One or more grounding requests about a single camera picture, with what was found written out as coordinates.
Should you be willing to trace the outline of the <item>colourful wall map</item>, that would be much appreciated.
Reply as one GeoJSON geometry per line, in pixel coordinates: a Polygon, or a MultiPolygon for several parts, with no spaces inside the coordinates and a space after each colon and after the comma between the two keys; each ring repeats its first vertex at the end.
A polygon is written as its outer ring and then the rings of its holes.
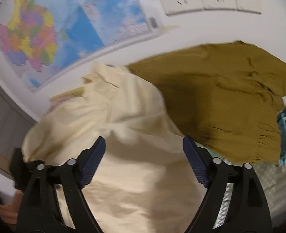
{"type": "Polygon", "coordinates": [[[0,0],[0,51],[31,91],[82,59],[156,28],[142,0],[0,0]]]}

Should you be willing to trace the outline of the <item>grey wardrobe door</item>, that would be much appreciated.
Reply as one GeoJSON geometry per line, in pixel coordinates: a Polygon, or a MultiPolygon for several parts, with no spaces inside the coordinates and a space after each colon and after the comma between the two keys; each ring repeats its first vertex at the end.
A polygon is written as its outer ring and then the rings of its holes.
{"type": "Polygon", "coordinates": [[[8,176],[12,155],[21,148],[36,121],[25,113],[0,86],[0,173],[8,176]]]}

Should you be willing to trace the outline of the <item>cream beige garment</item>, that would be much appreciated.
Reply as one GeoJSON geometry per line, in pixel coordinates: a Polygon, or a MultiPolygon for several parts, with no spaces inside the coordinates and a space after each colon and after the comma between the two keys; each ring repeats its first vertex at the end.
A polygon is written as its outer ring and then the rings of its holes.
{"type": "Polygon", "coordinates": [[[80,97],[26,135],[23,158],[62,165],[98,137],[106,151],[85,200],[104,232],[185,232],[205,195],[159,90],[126,67],[96,64],[80,97]]]}

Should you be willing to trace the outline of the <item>mustard brown garment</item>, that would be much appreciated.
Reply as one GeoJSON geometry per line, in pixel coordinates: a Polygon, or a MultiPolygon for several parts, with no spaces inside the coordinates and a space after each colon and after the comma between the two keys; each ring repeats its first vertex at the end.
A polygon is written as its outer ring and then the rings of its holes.
{"type": "Polygon", "coordinates": [[[184,135],[233,163],[276,163],[286,63],[241,41],[206,44],[128,65],[162,93],[184,135]]]}

